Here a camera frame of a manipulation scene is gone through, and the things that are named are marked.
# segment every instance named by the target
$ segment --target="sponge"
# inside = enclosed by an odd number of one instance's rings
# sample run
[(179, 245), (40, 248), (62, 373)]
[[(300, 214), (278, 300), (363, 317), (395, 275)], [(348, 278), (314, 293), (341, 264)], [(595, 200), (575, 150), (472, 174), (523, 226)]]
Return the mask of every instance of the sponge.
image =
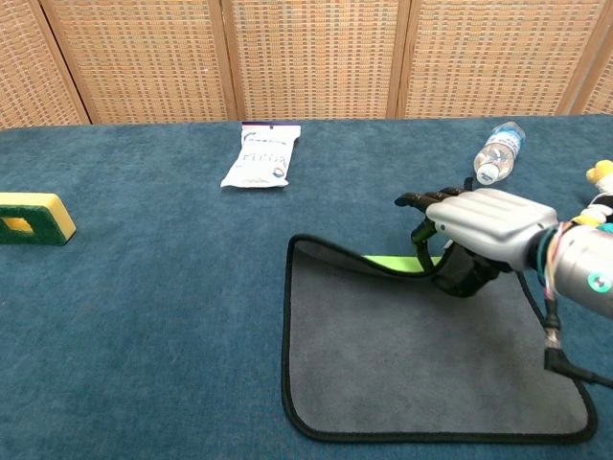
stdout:
[(0, 244), (63, 245), (76, 231), (59, 196), (0, 193)]

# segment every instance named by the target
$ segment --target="silver metal cylinder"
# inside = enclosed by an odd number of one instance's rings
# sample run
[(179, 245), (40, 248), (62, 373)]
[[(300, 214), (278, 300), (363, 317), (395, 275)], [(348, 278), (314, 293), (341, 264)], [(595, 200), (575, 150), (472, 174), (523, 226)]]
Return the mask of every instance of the silver metal cylinder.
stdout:
[(613, 235), (578, 226), (563, 236), (558, 252), (557, 292), (613, 318)]

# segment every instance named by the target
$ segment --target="woven panel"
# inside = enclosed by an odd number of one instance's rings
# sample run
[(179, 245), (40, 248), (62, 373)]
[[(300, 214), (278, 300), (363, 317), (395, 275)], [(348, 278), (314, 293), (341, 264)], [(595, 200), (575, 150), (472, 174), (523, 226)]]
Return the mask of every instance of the woven panel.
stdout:
[(598, 78), (583, 113), (613, 113), (613, 56)]
[(604, 0), (423, 0), (406, 117), (553, 115)]
[(0, 41), (0, 128), (80, 124), (28, 2), (0, 2)]
[(54, 0), (45, 9), (99, 123), (225, 120), (205, 0)]
[(382, 118), (398, 0), (235, 0), (248, 119)]

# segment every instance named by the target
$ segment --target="water bottle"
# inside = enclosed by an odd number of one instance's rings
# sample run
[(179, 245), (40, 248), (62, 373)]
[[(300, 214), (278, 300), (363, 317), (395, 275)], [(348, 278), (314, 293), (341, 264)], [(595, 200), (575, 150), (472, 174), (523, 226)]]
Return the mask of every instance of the water bottle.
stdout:
[(514, 122), (495, 127), (474, 161), (477, 180), (484, 185), (507, 177), (526, 141), (526, 133)]

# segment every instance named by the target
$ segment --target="sponge hole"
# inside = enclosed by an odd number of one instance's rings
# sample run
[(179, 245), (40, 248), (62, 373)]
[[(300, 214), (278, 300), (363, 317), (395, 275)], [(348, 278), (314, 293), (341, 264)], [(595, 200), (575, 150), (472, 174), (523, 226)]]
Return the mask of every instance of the sponge hole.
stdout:
[(27, 220), (24, 218), (0, 218), (11, 230), (15, 232), (34, 233)]

